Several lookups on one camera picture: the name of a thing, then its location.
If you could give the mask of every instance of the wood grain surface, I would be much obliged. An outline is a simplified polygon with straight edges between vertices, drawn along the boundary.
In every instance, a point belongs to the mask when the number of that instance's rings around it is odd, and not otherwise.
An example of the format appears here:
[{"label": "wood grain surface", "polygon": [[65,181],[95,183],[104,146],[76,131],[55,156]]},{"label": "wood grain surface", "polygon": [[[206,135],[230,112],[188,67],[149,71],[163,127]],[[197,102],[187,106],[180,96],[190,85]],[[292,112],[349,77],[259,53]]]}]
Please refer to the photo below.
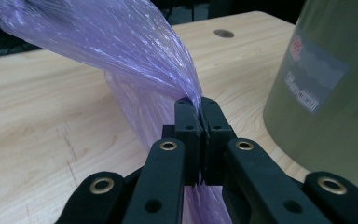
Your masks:
[{"label": "wood grain surface", "polygon": [[[237,136],[255,140],[303,180],[308,171],[276,146],[262,118],[294,26],[252,12],[174,29],[204,95],[221,105]],[[128,175],[145,158],[103,71],[47,50],[0,57],[0,223],[53,223],[84,178]]]}]

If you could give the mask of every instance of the round hole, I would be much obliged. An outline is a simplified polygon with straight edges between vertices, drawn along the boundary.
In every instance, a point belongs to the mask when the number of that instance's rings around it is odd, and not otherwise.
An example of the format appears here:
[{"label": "round hole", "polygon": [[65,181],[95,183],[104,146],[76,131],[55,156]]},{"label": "round hole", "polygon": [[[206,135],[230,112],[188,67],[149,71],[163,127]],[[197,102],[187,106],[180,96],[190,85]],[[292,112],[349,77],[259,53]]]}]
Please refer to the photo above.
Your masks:
[{"label": "round hole", "polygon": [[213,33],[223,38],[232,38],[234,34],[228,30],[214,30]]},{"label": "round hole", "polygon": [[89,186],[89,191],[93,194],[104,194],[109,192],[115,185],[113,179],[109,177],[96,178]]},{"label": "round hole", "polygon": [[302,206],[293,200],[285,201],[283,207],[291,213],[302,213]]},{"label": "round hole", "polygon": [[162,203],[159,200],[150,199],[145,204],[145,210],[148,213],[157,213],[162,208]]},{"label": "round hole", "polygon": [[176,145],[174,142],[163,142],[159,145],[159,147],[163,150],[170,151],[176,149],[178,145]]},{"label": "round hole", "polygon": [[318,178],[318,184],[322,189],[329,191],[334,194],[346,194],[347,188],[338,182],[336,179],[322,176]]},{"label": "round hole", "polygon": [[241,150],[252,150],[254,148],[251,143],[245,141],[239,141],[235,144],[235,146]]}]

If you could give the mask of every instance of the sticker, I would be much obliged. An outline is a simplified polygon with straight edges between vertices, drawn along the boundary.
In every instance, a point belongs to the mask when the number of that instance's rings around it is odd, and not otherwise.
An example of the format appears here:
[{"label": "sticker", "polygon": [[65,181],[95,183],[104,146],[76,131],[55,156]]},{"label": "sticker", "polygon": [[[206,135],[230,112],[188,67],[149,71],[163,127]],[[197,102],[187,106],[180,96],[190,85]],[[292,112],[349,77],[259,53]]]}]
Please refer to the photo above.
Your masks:
[{"label": "sticker", "polygon": [[314,113],[328,99],[348,68],[296,28],[280,76],[293,96]]}]

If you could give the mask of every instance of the plastic bag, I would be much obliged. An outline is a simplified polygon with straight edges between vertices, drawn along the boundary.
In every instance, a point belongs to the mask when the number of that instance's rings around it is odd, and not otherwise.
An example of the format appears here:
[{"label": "plastic bag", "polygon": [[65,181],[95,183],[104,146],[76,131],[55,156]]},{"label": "plastic bag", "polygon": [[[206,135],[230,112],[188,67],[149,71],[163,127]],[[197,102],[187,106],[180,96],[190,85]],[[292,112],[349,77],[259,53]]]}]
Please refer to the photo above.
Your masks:
[{"label": "plastic bag", "polygon": [[[0,26],[14,36],[101,68],[133,130],[146,148],[173,124],[173,104],[199,106],[192,59],[148,0],[1,0]],[[228,223],[221,190],[186,188],[185,223]]]}]

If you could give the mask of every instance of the cylindrical container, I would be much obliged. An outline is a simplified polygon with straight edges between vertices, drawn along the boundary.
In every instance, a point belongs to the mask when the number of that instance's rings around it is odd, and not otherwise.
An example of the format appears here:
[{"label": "cylindrical container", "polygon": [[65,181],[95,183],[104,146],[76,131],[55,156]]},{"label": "cylindrical container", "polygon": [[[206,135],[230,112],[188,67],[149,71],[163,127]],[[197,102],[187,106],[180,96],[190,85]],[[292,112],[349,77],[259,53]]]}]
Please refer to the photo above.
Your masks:
[{"label": "cylindrical container", "polygon": [[300,165],[358,186],[358,1],[306,2],[264,122]]}]

